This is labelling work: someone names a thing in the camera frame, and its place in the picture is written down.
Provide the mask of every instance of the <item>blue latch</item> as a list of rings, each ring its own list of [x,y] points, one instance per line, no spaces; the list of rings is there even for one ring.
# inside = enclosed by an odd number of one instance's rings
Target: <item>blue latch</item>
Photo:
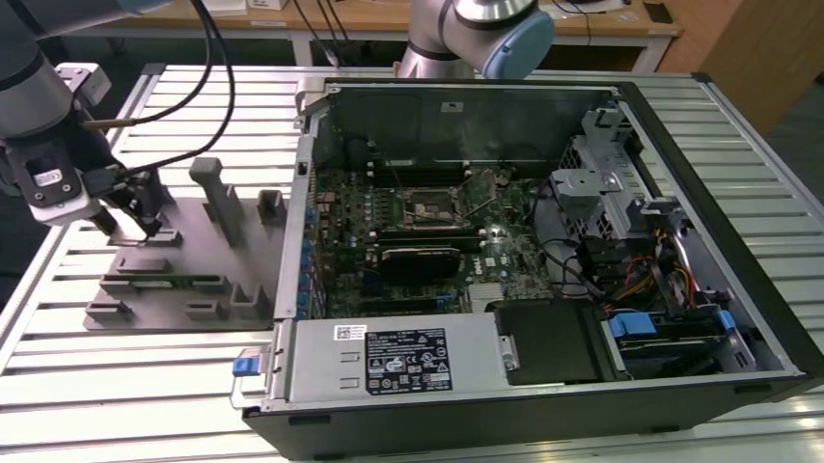
[[[232,375],[239,376],[257,376],[260,367],[260,357],[237,357],[232,363]]]
[[[608,329],[614,338],[654,335],[658,332],[653,318],[643,312],[618,313],[608,319]]]
[[[721,320],[721,326],[723,326],[723,331],[730,333],[734,331],[734,320],[730,311],[719,311],[718,319]]]

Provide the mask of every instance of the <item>green circuit board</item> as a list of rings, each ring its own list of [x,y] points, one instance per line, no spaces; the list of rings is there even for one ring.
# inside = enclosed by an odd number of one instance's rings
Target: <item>green circuit board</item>
[[[385,314],[364,312],[364,305],[399,300],[435,300],[436,313],[467,313],[467,286],[478,283],[499,283],[506,299],[552,297],[532,232],[522,223],[535,179],[510,175],[503,169],[479,168],[451,187],[376,188],[364,173],[317,173],[324,317]],[[483,246],[459,255],[454,276],[424,285],[391,285],[372,265],[375,235],[400,229],[479,231]]]

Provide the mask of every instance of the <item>motherboard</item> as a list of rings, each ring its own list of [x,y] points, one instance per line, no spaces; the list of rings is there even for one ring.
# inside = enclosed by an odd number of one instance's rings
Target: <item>motherboard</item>
[[[503,166],[317,171],[321,316],[468,313],[472,290],[551,297],[523,221],[539,181]]]

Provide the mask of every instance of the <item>wall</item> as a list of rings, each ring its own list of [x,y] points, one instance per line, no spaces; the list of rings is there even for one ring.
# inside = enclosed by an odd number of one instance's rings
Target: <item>wall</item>
[[[824,69],[819,0],[666,0],[686,29],[661,71],[706,72],[767,133]]]

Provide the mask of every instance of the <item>slotted metal table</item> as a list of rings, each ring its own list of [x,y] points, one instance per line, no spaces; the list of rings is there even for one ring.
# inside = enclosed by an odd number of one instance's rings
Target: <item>slotted metal table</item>
[[[192,89],[201,67],[146,67],[121,116],[146,116]],[[289,191],[297,131],[295,90],[304,77],[391,76],[385,68],[237,67],[237,109],[216,154],[237,194]],[[650,100],[734,227],[809,333],[824,344],[824,209],[714,86],[686,74],[538,72],[530,78],[631,80]],[[197,148],[224,115],[226,75],[189,107],[109,135],[125,164]],[[161,170],[177,197],[198,196],[185,161]],[[662,172],[650,172],[667,193]],[[84,305],[114,248],[88,224],[53,229],[0,315],[2,461],[284,461],[229,404],[232,358],[265,332],[86,332]],[[260,394],[245,381],[243,393]],[[824,388],[745,407],[687,431],[361,458],[417,461],[821,461]]]

